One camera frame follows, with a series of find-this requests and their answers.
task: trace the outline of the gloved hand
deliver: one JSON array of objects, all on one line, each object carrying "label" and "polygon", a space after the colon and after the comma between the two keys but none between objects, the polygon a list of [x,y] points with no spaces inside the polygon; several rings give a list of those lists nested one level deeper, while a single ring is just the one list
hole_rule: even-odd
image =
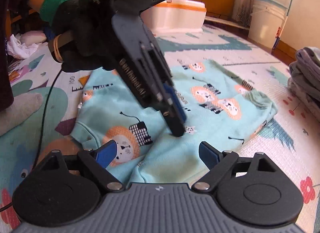
[{"label": "gloved hand", "polygon": [[64,61],[62,71],[93,70],[101,66],[107,70],[113,69],[106,55],[98,53],[97,30],[90,16],[80,11],[79,0],[45,0],[40,16],[43,20],[49,21],[56,35],[68,30],[73,32],[74,41],[60,49]]}]

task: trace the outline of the folded gray clothing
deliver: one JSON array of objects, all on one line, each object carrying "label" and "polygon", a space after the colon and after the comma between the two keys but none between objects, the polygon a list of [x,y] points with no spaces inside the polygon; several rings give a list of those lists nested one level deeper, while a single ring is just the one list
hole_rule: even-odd
[{"label": "folded gray clothing", "polygon": [[300,49],[296,53],[297,61],[290,64],[292,80],[305,92],[320,101],[320,60],[311,48]]},{"label": "folded gray clothing", "polygon": [[305,47],[296,52],[297,61],[304,65],[308,71],[320,80],[320,50],[314,47]]},{"label": "folded gray clothing", "polygon": [[302,103],[310,110],[310,112],[314,115],[314,117],[320,122],[320,104],[319,101],[310,97],[306,92],[296,84],[292,78],[288,79],[288,88],[289,90],[295,94]]}]

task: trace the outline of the wall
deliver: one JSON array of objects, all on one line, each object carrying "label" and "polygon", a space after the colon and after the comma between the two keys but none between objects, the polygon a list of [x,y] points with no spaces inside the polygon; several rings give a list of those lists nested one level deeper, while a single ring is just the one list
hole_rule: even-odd
[{"label": "wall", "polygon": [[[289,6],[290,0],[276,0]],[[294,49],[305,46],[320,48],[320,0],[293,0],[281,40]],[[233,17],[240,0],[235,1]]]}]

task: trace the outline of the gray gripper housing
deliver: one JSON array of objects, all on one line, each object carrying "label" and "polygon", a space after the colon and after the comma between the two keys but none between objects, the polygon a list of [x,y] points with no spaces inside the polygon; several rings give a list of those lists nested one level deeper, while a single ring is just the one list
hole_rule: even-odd
[{"label": "gray gripper housing", "polygon": [[43,228],[23,222],[14,233],[303,233],[295,224],[258,229],[223,213],[207,194],[187,184],[133,183],[129,190],[109,193],[86,218],[73,224]]}]

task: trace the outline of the red flower print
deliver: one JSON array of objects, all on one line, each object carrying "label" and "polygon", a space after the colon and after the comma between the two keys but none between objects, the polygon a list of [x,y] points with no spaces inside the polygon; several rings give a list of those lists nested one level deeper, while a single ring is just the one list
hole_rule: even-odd
[{"label": "red flower print", "polygon": [[308,176],[306,180],[300,182],[300,189],[303,195],[303,202],[308,204],[310,200],[314,200],[316,197],[315,189],[312,187],[312,180]]},{"label": "red flower print", "polygon": [[[2,203],[0,204],[0,208],[4,207],[5,205],[8,205],[12,201],[11,196],[6,189],[2,190],[1,197],[2,197]],[[20,224],[17,214],[12,208],[12,206],[6,209],[5,211],[1,212],[0,216],[4,223],[10,224],[12,229],[15,229]]]}]

